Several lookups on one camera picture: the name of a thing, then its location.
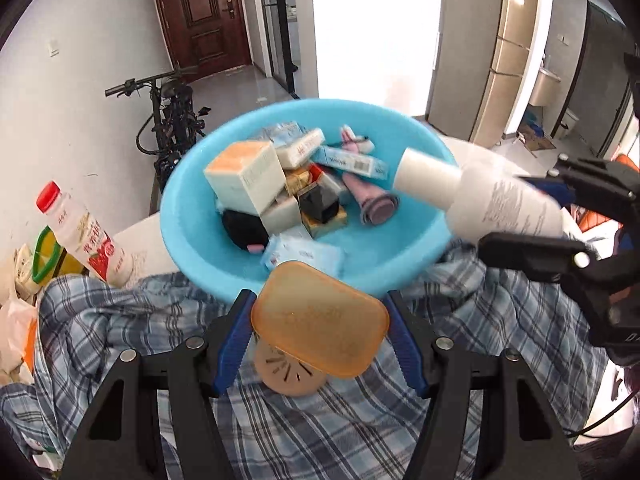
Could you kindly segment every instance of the beige round object with slots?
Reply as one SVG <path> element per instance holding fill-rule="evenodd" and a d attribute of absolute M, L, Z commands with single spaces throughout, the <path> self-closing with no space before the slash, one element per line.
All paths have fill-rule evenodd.
<path fill-rule="evenodd" d="M 310 395 L 326 382 L 326 374 L 258 339 L 255 369 L 269 389 L 289 397 Z"/>

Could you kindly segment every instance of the black bicycle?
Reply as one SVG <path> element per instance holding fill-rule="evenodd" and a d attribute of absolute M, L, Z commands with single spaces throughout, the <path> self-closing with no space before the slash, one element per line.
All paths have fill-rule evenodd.
<path fill-rule="evenodd" d="M 180 80 L 183 76 L 195 74 L 197 71 L 198 67 L 196 66 L 178 67 L 171 72 L 145 79 L 127 79 L 124 84 L 104 91 L 106 97 L 114 94 L 117 97 L 121 95 L 130 97 L 133 92 L 137 92 L 141 88 L 149 88 L 153 113 L 138 131 L 136 147 L 145 155 L 158 157 L 154 162 L 154 167 L 160 192 L 164 191 L 169 176 L 184 154 L 195 145 L 198 136 L 204 137 L 202 129 L 205 123 L 199 118 L 207 115 L 211 108 L 203 107 L 196 114 L 193 110 L 193 89 Z M 151 119 L 154 121 L 151 130 L 156 134 L 158 144 L 156 150 L 147 150 L 140 145 L 140 135 Z"/>

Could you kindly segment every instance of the silver bolt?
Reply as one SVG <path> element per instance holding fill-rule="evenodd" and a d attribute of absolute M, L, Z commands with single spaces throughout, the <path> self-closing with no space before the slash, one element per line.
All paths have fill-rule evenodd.
<path fill-rule="evenodd" d="M 196 350 L 204 345 L 204 339 L 200 336 L 194 336 L 187 339 L 187 348 L 191 350 Z"/>
<path fill-rule="evenodd" d="M 439 337 L 436 339 L 436 346 L 441 350 L 451 350 L 453 348 L 453 341 L 448 337 Z"/>
<path fill-rule="evenodd" d="M 127 348 L 120 353 L 120 360 L 126 363 L 133 361 L 138 353 L 133 348 Z"/>
<path fill-rule="evenodd" d="M 514 350 L 513 348 L 507 348 L 504 351 L 504 356 L 509 360 L 512 361 L 514 363 L 516 363 L 517 361 L 520 360 L 520 353 L 517 350 Z"/>
<path fill-rule="evenodd" d="M 591 259 L 587 253 L 577 253 L 574 256 L 574 264 L 579 269 L 584 269 L 591 263 Z"/>
<path fill-rule="evenodd" d="M 620 320 L 621 320 L 621 317 L 622 317 L 622 313 L 620 312 L 620 309 L 619 309 L 618 307 L 616 307 L 616 306 L 612 306 L 612 307 L 609 309 L 609 314 L 608 314 L 608 316 L 609 316 L 609 322 L 610 322 L 612 325 L 620 324 Z"/>

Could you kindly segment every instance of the bicycle handlebar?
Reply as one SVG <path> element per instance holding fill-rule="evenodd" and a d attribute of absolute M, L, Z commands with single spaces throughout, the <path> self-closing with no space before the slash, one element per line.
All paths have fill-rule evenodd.
<path fill-rule="evenodd" d="M 163 79 L 165 77 L 178 78 L 178 77 L 182 77 L 185 74 L 195 74 L 197 72 L 198 72 L 197 66 L 187 66 L 185 68 L 178 67 L 175 70 L 171 70 L 171 72 L 164 72 L 162 74 L 153 75 L 151 77 L 147 77 L 144 79 L 138 79 L 138 80 L 129 79 L 129 80 L 126 80 L 123 85 L 114 86 L 113 88 L 109 88 L 105 90 L 104 96 L 109 97 L 114 94 L 126 92 L 127 90 L 131 90 L 133 92 L 134 90 L 141 88 L 142 85 L 155 81 L 156 79 Z"/>

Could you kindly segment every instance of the barcode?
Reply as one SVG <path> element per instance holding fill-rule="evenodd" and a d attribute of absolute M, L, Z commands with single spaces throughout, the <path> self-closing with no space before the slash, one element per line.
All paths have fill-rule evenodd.
<path fill-rule="evenodd" d="M 353 169 L 355 171 L 362 171 L 363 173 L 369 173 L 369 162 L 360 162 L 359 160 L 353 161 Z"/>

